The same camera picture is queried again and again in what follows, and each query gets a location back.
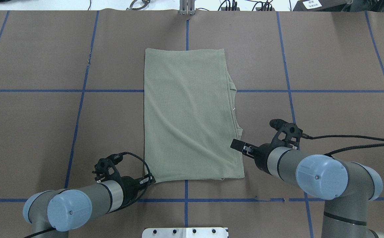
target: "white mounting plate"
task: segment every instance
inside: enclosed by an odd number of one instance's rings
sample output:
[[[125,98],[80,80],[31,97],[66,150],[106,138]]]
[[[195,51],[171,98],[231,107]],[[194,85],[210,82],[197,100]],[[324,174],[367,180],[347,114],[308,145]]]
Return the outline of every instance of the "white mounting plate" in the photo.
[[[142,238],[228,238],[228,228],[188,227],[188,228],[147,228]]]

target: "robotic arm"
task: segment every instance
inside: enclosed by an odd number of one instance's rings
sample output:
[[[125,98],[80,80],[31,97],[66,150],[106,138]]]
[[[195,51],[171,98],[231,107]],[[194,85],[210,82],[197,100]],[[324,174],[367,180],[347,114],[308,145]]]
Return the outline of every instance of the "robotic arm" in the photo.
[[[254,146],[234,139],[230,147],[253,158],[258,169],[325,199],[323,238],[384,238],[384,233],[367,229],[368,201],[375,200],[382,192],[381,177],[370,167],[331,157],[336,152],[384,146],[384,143],[311,155],[297,150],[301,138],[313,137],[304,134],[296,124],[275,119],[270,126],[277,130],[271,143]],[[278,139],[281,134],[286,135],[283,140]]]
[[[138,179],[120,176],[117,168],[124,155],[132,155],[145,165],[147,174]],[[130,152],[102,158],[95,165],[97,184],[78,189],[48,190],[31,196],[24,205],[23,217],[33,225],[28,238],[67,238],[68,231],[83,226],[88,220],[124,209],[137,200],[155,182],[146,162]]]

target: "light blue joint cap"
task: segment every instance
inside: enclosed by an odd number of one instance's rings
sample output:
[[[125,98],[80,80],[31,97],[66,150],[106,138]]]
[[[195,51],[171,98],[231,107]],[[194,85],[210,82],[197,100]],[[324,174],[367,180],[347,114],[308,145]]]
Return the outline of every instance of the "light blue joint cap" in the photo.
[[[307,194],[331,200],[346,190],[348,177],[339,161],[326,155],[310,155],[296,167],[296,181]]]
[[[374,182],[374,194],[369,199],[369,201],[376,200],[382,192],[382,188],[383,188],[382,179],[379,176],[379,174],[377,173],[377,171],[375,171],[373,168],[370,168],[370,167],[362,165],[362,164],[359,164],[359,165],[362,166],[370,174],[370,176]]]
[[[89,220],[92,202],[82,191],[67,190],[50,200],[47,213],[52,227],[68,231],[83,226]]]
[[[47,191],[43,191],[43,192],[40,192],[40,193],[37,193],[37,194],[33,194],[32,196],[29,197],[29,199],[24,203],[24,206],[23,206],[23,217],[24,217],[24,220],[27,222],[27,223],[30,223],[30,220],[29,220],[29,209],[30,207],[32,206],[32,203],[43,193],[46,193],[46,192],[49,192],[49,191],[53,191],[53,190],[47,190]]]

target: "sticker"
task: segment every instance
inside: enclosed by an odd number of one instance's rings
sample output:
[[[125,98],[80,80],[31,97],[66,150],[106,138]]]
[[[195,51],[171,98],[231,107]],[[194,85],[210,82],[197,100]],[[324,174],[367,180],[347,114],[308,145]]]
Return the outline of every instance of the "sticker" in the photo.
[[[306,9],[315,9],[323,6],[320,4],[319,0],[309,0],[303,2],[303,4],[305,5]]]

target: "green cloth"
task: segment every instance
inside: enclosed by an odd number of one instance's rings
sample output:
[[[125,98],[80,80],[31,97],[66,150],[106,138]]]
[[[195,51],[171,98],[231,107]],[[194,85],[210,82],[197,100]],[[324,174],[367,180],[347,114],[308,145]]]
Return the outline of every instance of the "green cloth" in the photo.
[[[145,53],[145,161],[156,182],[243,178],[224,50]]]

